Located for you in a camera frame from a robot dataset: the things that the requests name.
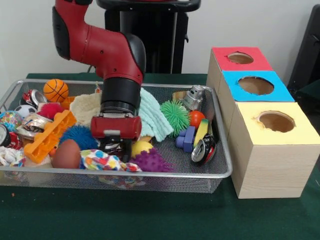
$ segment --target blue box lid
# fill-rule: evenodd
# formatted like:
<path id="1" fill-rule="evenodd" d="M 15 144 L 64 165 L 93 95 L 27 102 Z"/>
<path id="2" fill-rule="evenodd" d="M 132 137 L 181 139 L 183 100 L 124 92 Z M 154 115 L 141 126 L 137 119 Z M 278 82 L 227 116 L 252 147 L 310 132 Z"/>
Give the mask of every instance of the blue box lid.
<path id="1" fill-rule="evenodd" d="M 238 102 L 295 101 L 274 71 L 222 71 L 222 73 L 233 99 Z"/>

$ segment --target green spiky ball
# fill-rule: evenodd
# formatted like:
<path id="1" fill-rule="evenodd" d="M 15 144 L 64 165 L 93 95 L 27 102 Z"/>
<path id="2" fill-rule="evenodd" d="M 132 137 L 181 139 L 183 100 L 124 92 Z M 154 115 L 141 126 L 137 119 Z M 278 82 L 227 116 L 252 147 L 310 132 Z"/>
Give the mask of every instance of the green spiky ball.
<path id="1" fill-rule="evenodd" d="M 169 137 L 176 138 L 181 131 L 189 127 L 190 115 L 182 102 L 166 101 L 161 104 L 160 110 L 174 130 Z"/>

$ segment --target black stand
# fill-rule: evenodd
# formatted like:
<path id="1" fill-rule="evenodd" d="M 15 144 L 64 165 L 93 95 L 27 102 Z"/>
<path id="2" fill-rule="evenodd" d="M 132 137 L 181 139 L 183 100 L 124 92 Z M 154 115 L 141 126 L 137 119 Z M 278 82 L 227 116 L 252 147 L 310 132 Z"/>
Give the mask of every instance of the black stand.
<path id="1" fill-rule="evenodd" d="M 320 4 L 312 9 L 288 89 L 296 91 L 320 79 Z"/>
<path id="2" fill-rule="evenodd" d="M 105 28 L 138 36 L 146 50 L 146 72 L 180 74 L 188 15 L 201 0 L 141 2 L 97 0 L 105 11 Z"/>
<path id="3" fill-rule="evenodd" d="M 320 133 L 320 4 L 312 9 L 302 44 L 296 58 L 288 89 L 310 122 Z M 317 161 L 320 169 L 320 157 Z"/>

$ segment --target purple toy block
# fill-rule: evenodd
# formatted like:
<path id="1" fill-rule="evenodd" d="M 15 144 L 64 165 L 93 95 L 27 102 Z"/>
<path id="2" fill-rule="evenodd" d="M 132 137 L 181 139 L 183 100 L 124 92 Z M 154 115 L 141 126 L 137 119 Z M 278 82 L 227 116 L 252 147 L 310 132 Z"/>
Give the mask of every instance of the purple toy block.
<path id="1" fill-rule="evenodd" d="M 183 151 L 186 153 L 192 153 L 194 149 L 194 135 L 195 135 L 196 127 L 189 126 L 186 130 L 184 142 L 183 142 Z"/>
<path id="2" fill-rule="evenodd" d="M 175 140 L 175 146 L 177 148 L 183 149 L 184 148 L 184 141 L 185 141 L 184 136 L 178 136 Z"/>
<path id="3" fill-rule="evenodd" d="M 179 133 L 179 137 L 184 137 L 186 135 L 187 129 Z"/>

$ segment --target red ball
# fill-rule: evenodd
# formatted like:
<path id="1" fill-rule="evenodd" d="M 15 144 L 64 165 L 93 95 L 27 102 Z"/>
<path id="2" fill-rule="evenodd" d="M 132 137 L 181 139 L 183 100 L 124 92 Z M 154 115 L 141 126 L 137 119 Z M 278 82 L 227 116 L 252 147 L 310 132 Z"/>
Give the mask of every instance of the red ball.
<path id="1" fill-rule="evenodd" d="M 46 103 L 37 114 L 53 120 L 57 113 L 62 113 L 63 111 L 64 109 L 59 103 Z"/>
<path id="2" fill-rule="evenodd" d="M 201 120 L 205 119 L 205 115 L 200 111 L 190 112 L 190 126 L 194 126 L 196 129 L 199 127 Z"/>

